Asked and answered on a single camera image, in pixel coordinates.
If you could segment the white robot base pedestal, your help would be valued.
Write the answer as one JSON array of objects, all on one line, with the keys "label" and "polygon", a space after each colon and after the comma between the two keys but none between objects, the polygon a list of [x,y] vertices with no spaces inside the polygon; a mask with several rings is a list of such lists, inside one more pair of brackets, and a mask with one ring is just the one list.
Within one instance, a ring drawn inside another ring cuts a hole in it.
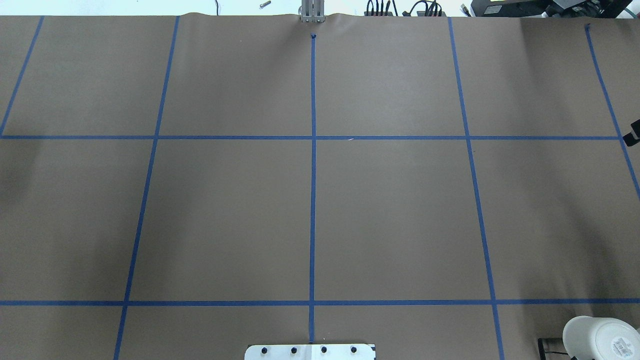
[{"label": "white robot base pedestal", "polygon": [[256,344],[247,347],[245,360],[376,360],[374,344]]}]

